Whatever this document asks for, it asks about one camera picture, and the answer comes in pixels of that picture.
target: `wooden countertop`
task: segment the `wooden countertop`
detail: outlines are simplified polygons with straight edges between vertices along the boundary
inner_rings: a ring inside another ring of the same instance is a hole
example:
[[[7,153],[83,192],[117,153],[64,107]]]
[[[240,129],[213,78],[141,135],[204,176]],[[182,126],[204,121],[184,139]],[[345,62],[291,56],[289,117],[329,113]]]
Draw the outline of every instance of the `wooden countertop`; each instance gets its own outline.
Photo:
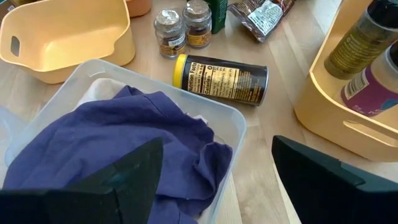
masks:
[[[367,161],[303,128],[292,104],[300,94],[309,68],[320,48],[341,0],[297,0],[268,40],[257,43],[252,34],[228,14],[226,28],[210,46],[189,50],[203,55],[256,65],[267,65],[270,79],[262,106],[225,103],[246,117],[248,131],[243,150],[224,194],[217,223],[300,223],[275,174],[271,156],[272,137],[287,136],[342,161],[398,181],[398,164]],[[154,0],[151,12],[131,20],[136,57],[126,68],[172,83],[173,60],[160,56],[152,26],[157,12],[181,7],[185,0]],[[47,85],[15,66],[0,62],[0,105],[26,121],[48,102],[60,85]]]

